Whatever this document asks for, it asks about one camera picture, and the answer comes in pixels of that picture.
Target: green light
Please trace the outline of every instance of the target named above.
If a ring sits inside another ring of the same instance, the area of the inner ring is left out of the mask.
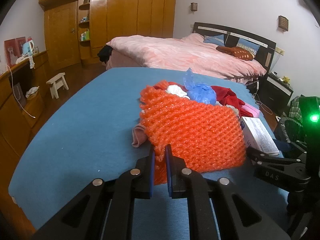
[[[310,116],[310,120],[312,122],[318,122],[319,118],[320,118],[319,114],[313,114],[312,116]]]

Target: bed frame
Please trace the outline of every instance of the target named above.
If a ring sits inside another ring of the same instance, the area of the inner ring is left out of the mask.
[[[237,45],[239,38],[243,38],[245,40],[260,45],[260,48],[254,59],[258,61],[267,70],[267,74],[269,73],[273,55],[276,49],[275,42],[253,33],[210,23],[196,22],[194,24],[192,32],[199,33],[202,36],[217,36],[223,34],[225,46],[230,48],[235,47]]]

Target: white wooden stool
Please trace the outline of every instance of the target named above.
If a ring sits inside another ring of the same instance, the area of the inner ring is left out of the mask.
[[[51,97],[53,98],[53,96],[55,96],[55,98],[59,98],[58,95],[58,89],[60,87],[64,87],[66,90],[69,90],[69,87],[67,85],[67,82],[64,78],[65,73],[59,73],[57,75],[55,75],[52,79],[49,79],[46,83],[48,85],[51,85],[50,87],[50,92],[51,92]]]

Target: white box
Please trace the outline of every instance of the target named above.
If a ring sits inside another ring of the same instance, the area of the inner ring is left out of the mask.
[[[240,126],[247,147],[251,146],[268,155],[279,155],[276,144],[259,118],[242,117]]]

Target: nightstand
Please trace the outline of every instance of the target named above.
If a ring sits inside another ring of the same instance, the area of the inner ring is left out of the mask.
[[[284,84],[271,73],[258,91],[260,101],[276,114],[281,115],[293,94],[292,87]]]

